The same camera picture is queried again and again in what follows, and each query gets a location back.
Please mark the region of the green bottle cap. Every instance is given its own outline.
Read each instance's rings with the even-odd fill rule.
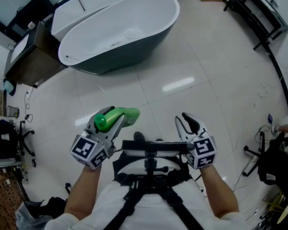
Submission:
[[[103,114],[100,114],[100,113],[95,116],[94,122],[95,122],[97,128],[100,130],[103,130],[104,127],[107,125],[107,121],[106,121],[105,116]]]

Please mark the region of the bathtub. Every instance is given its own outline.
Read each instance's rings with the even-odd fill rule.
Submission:
[[[70,0],[55,10],[51,34],[60,42],[77,24],[89,16],[121,0]]]
[[[177,0],[122,0],[72,28],[60,44],[59,59],[97,75],[132,66],[162,43],[179,12]]]

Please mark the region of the person's right arm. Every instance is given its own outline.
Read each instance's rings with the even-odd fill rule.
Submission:
[[[230,187],[222,180],[213,165],[201,170],[210,207],[218,218],[231,212],[239,212],[238,201]]]

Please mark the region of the bathtub rim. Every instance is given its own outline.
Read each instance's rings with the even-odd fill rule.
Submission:
[[[102,9],[100,12],[106,11],[106,10],[110,9],[112,6],[115,6],[116,4],[118,4],[118,3],[120,3],[120,2],[123,2],[123,1],[125,1],[125,0],[121,0],[121,1],[119,1],[119,2],[117,2],[117,3],[114,3],[114,4],[110,5],[110,6]],[[85,20],[83,20],[82,22],[80,22],[79,24],[77,24],[76,26],[74,26],[74,27],[64,36],[64,38],[63,38],[63,40],[62,40],[62,42],[61,42],[61,44],[60,44],[59,50],[58,50],[58,56],[59,56],[60,62],[63,63],[64,65],[66,65],[66,66],[74,66],[74,65],[80,64],[80,63],[82,63],[82,62],[84,62],[84,61],[86,61],[86,60],[88,60],[88,59],[90,59],[90,58],[93,58],[93,57],[95,57],[95,56],[97,56],[97,55],[100,55],[100,54],[103,54],[103,53],[108,52],[108,51],[110,51],[110,50],[113,50],[113,49],[115,49],[115,48],[117,48],[117,47],[124,46],[124,45],[126,45],[126,44],[129,44],[129,43],[132,43],[132,42],[135,42],[135,41],[138,41],[138,40],[142,40],[142,39],[144,39],[144,38],[151,37],[151,36],[154,36],[154,35],[156,35],[156,34],[159,34],[159,33],[163,32],[164,30],[168,29],[169,27],[171,27],[171,26],[175,23],[175,21],[177,20],[177,18],[178,18],[178,16],[179,16],[179,13],[180,13],[180,5],[179,5],[178,1],[177,1],[177,0],[173,0],[173,1],[174,1],[174,3],[176,4],[176,12],[175,12],[175,15],[173,16],[173,18],[171,19],[171,21],[170,21],[167,25],[163,26],[162,28],[160,28],[160,29],[158,29],[158,30],[156,30],[156,31],[154,31],[154,32],[151,32],[151,33],[149,33],[149,34],[146,34],[145,36],[142,36],[142,37],[133,39],[133,40],[127,42],[127,43],[123,43],[123,44],[120,44],[120,45],[116,45],[116,46],[112,47],[111,49],[106,49],[106,50],[103,50],[103,51],[100,51],[100,52],[94,53],[94,54],[87,54],[87,56],[83,57],[81,60],[78,60],[78,61],[74,60],[73,62],[70,62],[70,61],[67,62],[67,61],[65,61],[65,55],[64,55],[64,56],[62,55],[61,45],[67,40],[67,36],[68,36],[69,34],[71,34],[78,26],[82,25],[82,24],[85,23],[87,20],[89,20],[89,19],[91,19],[92,17],[96,16],[96,15],[99,14],[100,12],[95,13],[95,14],[89,16],[88,18],[86,18]]]
[[[96,13],[98,13],[98,12],[106,9],[107,7],[109,7],[109,6],[111,6],[111,5],[117,4],[117,3],[121,2],[121,1],[123,1],[123,0],[120,0],[120,1],[115,2],[115,3],[109,2],[109,3],[107,3],[107,5],[106,5],[105,7],[98,8],[97,10],[94,10],[94,11],[91,11],[91,12],[88,12],[88,13],[85,13],[85,15],[83,15],[82,17],[79,17],[78,19],[75,19],[75,20],[73,20],[73,21],[70,21],[69,24],[67,24],[67,25],[65,25],[65,26],[62,26],[60,29],[53,28],[53,24],[52,24],[52,26],[51,26],[51,34],[52,34],[52,35],[57,35],[57,34],[59,34],[60,32],[68,29],[68,27],[71,26],[71,25],[72,25],[72,26],[74,25],[74,26],[71,28],[71,29],[73,29],[75,26],[77,26],[78,24],[80,24],[80,23],[83,22],[84,20],[90,18],[90,17],[93,16],[94,14],[96,14]],[[56,15],[56,11],[57,11],[59,8],[62,8],[65,4],[62,4],[61,6],[59,6],[58,8],[56,8],[56,10],[54,11],[53,20],[54,20],[54,17],[55,17],[55,15]]]

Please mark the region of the black shoe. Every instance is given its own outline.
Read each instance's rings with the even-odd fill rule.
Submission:
[[[133,140],[134,141],[145,141],[145,137],[141,132],[137,131],[133,135]]]

